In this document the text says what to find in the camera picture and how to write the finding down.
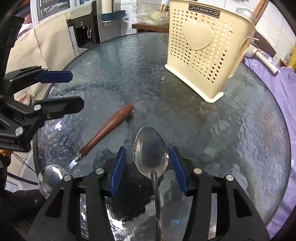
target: heart shape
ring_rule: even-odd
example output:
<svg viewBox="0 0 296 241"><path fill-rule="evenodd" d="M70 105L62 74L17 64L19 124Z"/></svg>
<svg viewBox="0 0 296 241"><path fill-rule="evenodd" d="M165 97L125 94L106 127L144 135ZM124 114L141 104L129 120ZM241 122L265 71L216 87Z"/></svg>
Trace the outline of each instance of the heart shape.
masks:
<svg viewBox="0 0 296 241"><path fill-rule="evenodd" d="M185 21L182 30L192 50L203 49L214 39L214 32L208 25L197 24L192 19Z"/></svg>

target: blue gripper pad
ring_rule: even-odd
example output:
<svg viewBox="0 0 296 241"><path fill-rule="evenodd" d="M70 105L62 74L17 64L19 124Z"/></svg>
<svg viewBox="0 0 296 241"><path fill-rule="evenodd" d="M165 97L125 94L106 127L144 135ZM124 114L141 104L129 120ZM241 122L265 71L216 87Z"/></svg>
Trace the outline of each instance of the blue gripper pad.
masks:
<svg viewBox="0 0 296 241"><path fill-rule="evenodd" d="M126 163L126 149L124 147L120 147L119 152L116 155L115 162L116 164L110 178L109 193L111 196L113 196L118 190L121 175Z"/></svg>
<svg viewBox="0 0 296 241"><path fill-rule="evenodd" d="M189 189L187 187L187 176L186 173L182 167L182 164L179 160L179 156L175 151L175 148L172 148L170 151L170 159L172 161L173 164L173 169L179 184L179 187L181 189L181 191L187 195L189 192Z"/></svg>
<svg viewBox="0 0 296 241"><path fill-rule="evenodd" d="M69 83L73 79L73 74L70 71L42 71L36 79L41 84Z"/></svg>

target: brown wooden handle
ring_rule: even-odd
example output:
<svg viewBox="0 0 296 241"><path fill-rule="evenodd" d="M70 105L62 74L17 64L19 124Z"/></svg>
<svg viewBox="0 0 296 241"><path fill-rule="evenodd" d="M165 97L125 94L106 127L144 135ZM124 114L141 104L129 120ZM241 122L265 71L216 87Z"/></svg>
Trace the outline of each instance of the brown wooden handle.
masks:
<svg viewBox="0 0 296 241"><path fill-rule="evenodd" d="M258 21L260 20L262 14L264 13L267 5L268 5L269 0L260 0L259 3L257 4L255 10L254 10L254 15L256 16L257 20L254 23L256 25Z"/></svg>
<svg viewBox="0 0 296 241"><path fill-rule="evenodd" d="M109 120L107 120L99 132L79 150L80 154L82 156L86 156L106 135L120 126L121 123L124 122L124 120L129 116L132 110L133 105L129 104L116 112Z"/></svg>

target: basket base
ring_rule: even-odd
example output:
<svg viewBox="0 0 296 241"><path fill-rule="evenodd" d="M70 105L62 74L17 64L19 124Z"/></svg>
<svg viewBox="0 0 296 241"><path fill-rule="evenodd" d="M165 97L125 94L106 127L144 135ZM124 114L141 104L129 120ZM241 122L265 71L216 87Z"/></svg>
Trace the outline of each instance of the basket base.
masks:
<svg viewBox="0 0 296 241"><path fill-rule="evenodd" d="M218 94L216 94L216 96L212 99L210 99L209 97L207 97L199 88L197 88L195 85L193 85L188 79L184 78L180 73L178 73L175 69L171 68L168 64L165 65L165 68L172 72L175 76L177 76L180 80L182 80L185 84L187 84L191 89L193 89L196 93L198 93L200 95L200 97L202 97L206 102L209 103L214 103L215 101L217 101L218 99L220 99L224 93L223 92L219 92Z"/></svg>

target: brand label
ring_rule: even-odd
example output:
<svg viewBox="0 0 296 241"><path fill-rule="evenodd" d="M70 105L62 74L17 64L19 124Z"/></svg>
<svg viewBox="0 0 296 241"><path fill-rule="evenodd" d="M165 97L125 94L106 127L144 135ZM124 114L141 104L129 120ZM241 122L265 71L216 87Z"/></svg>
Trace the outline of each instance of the brand label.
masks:
<svg viewBox="0 0 296 241"><path fill-rule="evenodd" d="M220 18L220 11L213 9L213 8L203 7L203 6L199 6L199 5L195 5L195 4L189 4L188 10L204 13L206 15L210 15L215 18Z"/></svg>

